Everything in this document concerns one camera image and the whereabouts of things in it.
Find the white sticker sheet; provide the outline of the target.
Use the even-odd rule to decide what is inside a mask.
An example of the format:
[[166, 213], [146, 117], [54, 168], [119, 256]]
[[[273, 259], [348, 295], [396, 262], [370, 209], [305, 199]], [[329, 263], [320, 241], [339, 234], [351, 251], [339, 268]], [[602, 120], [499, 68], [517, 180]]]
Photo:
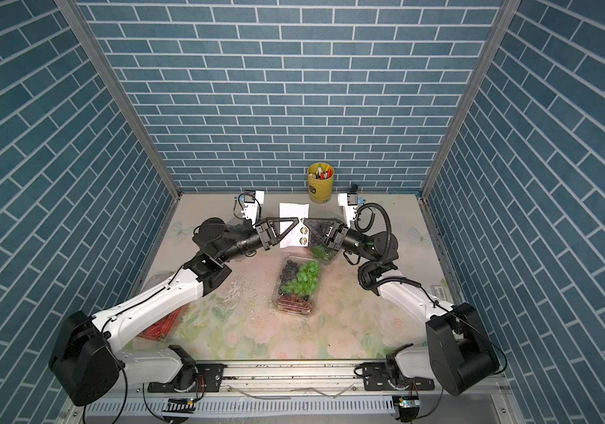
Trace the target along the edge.
[[300, 220], [300, 224], [287, 237], [287, 247], [307, 247], [309, 241], [308, 230], [303, 224], [303, 219], [309, 216], [309, 204], [281, 203], [279, 204], [279, 216], [297, 217]]

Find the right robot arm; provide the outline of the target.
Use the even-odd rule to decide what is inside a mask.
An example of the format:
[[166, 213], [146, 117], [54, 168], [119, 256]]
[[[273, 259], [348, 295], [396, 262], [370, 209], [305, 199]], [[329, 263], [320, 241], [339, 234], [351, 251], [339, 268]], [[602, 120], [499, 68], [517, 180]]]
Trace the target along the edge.
[[475, 307], [454, 305], [428, 293], [424, 285], [405, 277], [398, 269], [399, 242], [391, 219], [378, 203], [356, 210], [369, 211], [364, 224], [360, 218], [347, 224], [336, 218], [305, 218], [303, 224], [325, 248], [358, 259], [357, 280], [365, 291], [396, 305], [422, 323], [427, 350], [408, 344], [385, 358], [388, 378], [401, 388], [415, 379], [433, 379], [442, 390], [459, 396], [489, 376], [507, 369], [507, 356], [491, 341]]

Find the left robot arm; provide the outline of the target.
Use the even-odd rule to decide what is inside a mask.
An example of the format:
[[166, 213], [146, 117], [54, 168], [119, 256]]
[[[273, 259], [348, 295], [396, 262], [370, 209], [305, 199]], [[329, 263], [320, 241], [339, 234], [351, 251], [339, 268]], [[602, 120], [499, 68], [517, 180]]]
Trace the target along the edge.
[[232, 272], [229, 261], [275, 247], [299, 222], [274, 217], [246, 227], [212, 217], [194, 232], [197, 254], [171, 277], [115, 307], [67, 316], [49, 368], [74, 405], [94, 403], [118, 380], [167, 384], [179, 392], [196, 389], [196, 362], [184, 348], [171, 344], [151, 353], [124, 353], [124, 347], [168, 314], [216, 290]]

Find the yellow pen cup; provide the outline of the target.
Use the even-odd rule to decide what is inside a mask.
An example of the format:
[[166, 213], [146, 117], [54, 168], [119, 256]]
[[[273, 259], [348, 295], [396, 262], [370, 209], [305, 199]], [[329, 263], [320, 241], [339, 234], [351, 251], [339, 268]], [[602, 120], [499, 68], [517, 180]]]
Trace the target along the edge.
[[312, 173], [314, 172], [313, 169], [316, 168], [318, 166], [318, 164], [321, 164], [323, 167], [331, 166], [330, 164], [326, 164], [326, 163], [315, 163], [315, 164], [311, 164], [309, 166], [309, 168], [308, 168], [309, 197], [310, 197], [311, 201], [313, 201], [315, 203], [326, 203], [327, 201], [329, 201], [331, 199], [331, 196], [332, 196], [335, 171], [333, 168], [333, 176], [330, 179], [327, 179], [327, 180], [314, 179], [314, 177], [312, 176]]

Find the red markers in cup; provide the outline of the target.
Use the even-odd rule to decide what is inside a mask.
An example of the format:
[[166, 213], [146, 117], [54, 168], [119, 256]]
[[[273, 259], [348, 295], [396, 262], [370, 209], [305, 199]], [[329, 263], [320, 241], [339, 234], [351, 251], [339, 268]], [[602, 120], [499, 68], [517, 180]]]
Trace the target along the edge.
[[318, 164], [316, 168], [313, 169], [312, 176], [317, 180], [327, 180], [333, 176], [333, 168], [332, 166], [323, 167], [321, 164]]

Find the clear box of mixed grapes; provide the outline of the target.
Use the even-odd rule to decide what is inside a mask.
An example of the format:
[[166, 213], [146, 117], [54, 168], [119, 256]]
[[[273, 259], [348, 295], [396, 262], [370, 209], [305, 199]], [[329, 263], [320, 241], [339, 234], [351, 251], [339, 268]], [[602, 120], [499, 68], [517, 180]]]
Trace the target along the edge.
[[276, 279], [273, 305], [279, 311], [310, 316], [321, 282], [321, 264], [310, 258], [287, 256]]

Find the clear box of red berries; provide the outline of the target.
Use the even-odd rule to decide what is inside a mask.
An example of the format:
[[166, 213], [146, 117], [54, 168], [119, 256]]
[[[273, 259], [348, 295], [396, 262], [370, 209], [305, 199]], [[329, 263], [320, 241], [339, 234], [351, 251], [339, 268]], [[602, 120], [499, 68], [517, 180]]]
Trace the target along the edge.
[[163, 341], [168, 337], [171, 337], [171, 334], [174, 332], [174, 329], [184, 313], [184, 309], [185, 307], [180, 307], [174, 310], [171, 314], [168, 314], [156, 323], [150, 325], [146, 330], [143, 330], [138, 337], [150, 341]]

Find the aluminium mounting rail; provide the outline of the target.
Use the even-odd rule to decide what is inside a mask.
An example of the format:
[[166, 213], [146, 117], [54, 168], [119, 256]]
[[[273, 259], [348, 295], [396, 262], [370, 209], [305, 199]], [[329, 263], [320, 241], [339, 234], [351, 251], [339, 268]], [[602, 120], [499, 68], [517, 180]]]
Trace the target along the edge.
[[[364, 362], [379, 361], [394, 365], [388, 360]], [[286, 390], [312, 391], [317, 394], [334, 388], [357, 392], [373, 392], [364, 390], [362, 381], [354, 374], [354, 368], [364, 362], [355, 360], [228, 361], [221, 363], [225, 364], [226, 368], [219, 392], [206, 393], [240, 392], [245, 396], [267, 397], [283, 395]], [[122, 390], [125, 385], [134, 390], [147, 390], [149, 383], [163, 383], [159, 376], [152, 376], [150, 367], [136, 369], [135, 365], [127, 365], [126, 371], [127, 379], [121, 378], [116, 382], [113, 386], [115, 390]], [[414, 377], [432, 379], [435, 384], [434, 390], [440, 388], [434, 374], [429, 370], [417, 369]], [[194, 393], [165, 394], [180, 396], [193, 395]]]

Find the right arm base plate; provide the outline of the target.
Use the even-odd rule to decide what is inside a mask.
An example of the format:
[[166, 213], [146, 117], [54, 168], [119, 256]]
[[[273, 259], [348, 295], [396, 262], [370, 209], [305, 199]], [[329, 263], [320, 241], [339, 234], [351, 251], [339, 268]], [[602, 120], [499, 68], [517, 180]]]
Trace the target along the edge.
[[366, 391], [434, 390], [432, 379], [423, 377], [406, 377], [401, 374], [396, 365], [379, 361], [364, 362], [354, 368], [354, 374], [359, 378]]

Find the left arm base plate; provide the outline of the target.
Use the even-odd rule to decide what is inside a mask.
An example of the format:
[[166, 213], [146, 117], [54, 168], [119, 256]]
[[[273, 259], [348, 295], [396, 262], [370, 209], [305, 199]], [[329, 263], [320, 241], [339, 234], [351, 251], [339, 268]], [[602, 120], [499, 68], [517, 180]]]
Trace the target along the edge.
[[198, 363], [192, 369], [184, 367], [169, 383], [149, 383], [149, 393], [194, 393], [219, 392], [226, 365], [221, 363]]

